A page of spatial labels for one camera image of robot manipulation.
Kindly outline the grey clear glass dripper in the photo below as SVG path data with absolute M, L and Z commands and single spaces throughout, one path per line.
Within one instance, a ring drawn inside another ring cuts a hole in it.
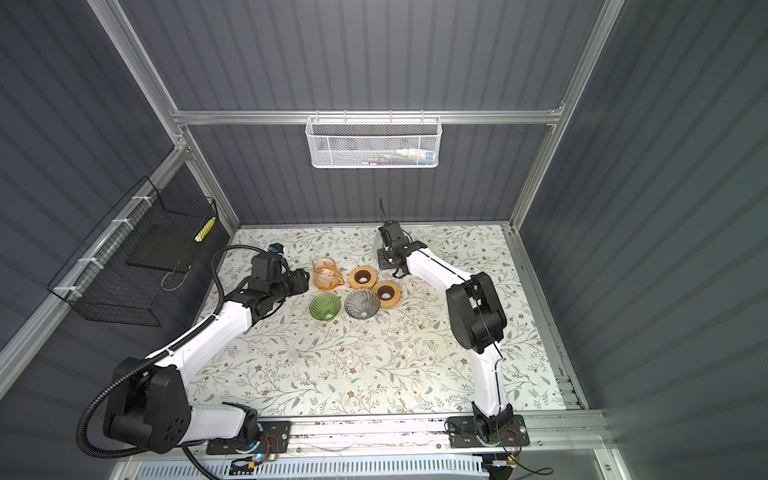
M 360 289 L 351 292 L 344 301 L 344 310 L 353 319 L 369 319 L 381 308 L 381 301 L 372 290 Z

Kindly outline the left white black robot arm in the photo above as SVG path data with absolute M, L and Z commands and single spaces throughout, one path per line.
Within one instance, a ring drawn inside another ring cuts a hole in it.
M 217 305 L 204 321 L 146 358 L 127 358 L 115 368 L 115 386 L 105 397 L 105 437 L 154 453 L 216 439 L 240 448 L 260 442 L 256 410 L 202 405 L 187 393 L 190 381 L 235 337 L 277 313 L 287 298 L 309 290 L 304 269 L 279 273 L 255 290 L 245 287 L 251 280 L 243 279 L 228 294 L 219 285 Z

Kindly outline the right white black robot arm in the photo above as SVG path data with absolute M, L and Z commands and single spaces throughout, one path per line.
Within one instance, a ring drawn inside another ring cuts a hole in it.
M 500 348 L 507 317 L 491 277 L 469 273 L 439 258 L 395 220 L 384 221 L 378 231 L 381 269 L 418 277 L 445 295 L 452 334 L 468 351 L 472 369 L 476 435 L 487 445 L 498 444 L 502 431 L 512 423 L 514 409 L 504 388 Z

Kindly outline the green glass dripper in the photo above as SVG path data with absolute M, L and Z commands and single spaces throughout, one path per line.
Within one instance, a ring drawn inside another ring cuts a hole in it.
M 309 304 L 310 315 L 319 321 L 331 321 L 340 312 L 342 301 L 339 296 L 331 292 L 322 292 L 315 295 Z

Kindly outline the yellow marker pen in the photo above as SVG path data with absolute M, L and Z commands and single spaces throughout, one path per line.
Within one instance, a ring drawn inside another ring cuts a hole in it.
M 196 243 L 202 243 L 208 233 L 212 230 L 212 228 L 215 226 L 217 221 L 216 216 L 212 216 L 209 218 L 206 223 L 197 231 L 197 233 L 194 236 L 194 241 Z

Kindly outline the items in white basket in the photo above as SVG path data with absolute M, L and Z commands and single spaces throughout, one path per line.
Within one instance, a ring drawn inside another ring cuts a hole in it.
M 438 164 L 434 150 L 406 148 L 367 151 L 354 156 L 353 161 L 363 165 L 433 167 Z

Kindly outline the black flat pad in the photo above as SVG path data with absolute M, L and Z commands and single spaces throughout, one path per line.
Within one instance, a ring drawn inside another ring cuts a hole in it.
M 154 225 L 129 252 L 126 264 L 167 273 L 187 273 L 202 243 L 194 241 L 193 230 Z

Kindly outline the white perforated vent strip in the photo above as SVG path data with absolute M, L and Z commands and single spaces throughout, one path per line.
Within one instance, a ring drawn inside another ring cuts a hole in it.
M 482 459 L 472 455 L 409 457 L 280 458 L 247 466 L 243 460 L 207 460 L 219 479 L 488 479 Z

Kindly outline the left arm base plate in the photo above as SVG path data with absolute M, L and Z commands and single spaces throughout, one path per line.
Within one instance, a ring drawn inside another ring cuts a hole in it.
M 288 421 L 259 421 L 247 427 L 244 433 L 232 439 L 210 440 L 206 447 L 208 455 L 269 454 L 277 455 L 287 451 L 292 424 Z

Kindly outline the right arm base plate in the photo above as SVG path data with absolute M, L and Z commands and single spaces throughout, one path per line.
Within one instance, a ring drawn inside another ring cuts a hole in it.
M 453 416 L 443 426 L 452 448 L 518 448 L 530 445 L 524 418 L 517 414 L 501 422 L 489 420 L 484 424 L 475 417 Z

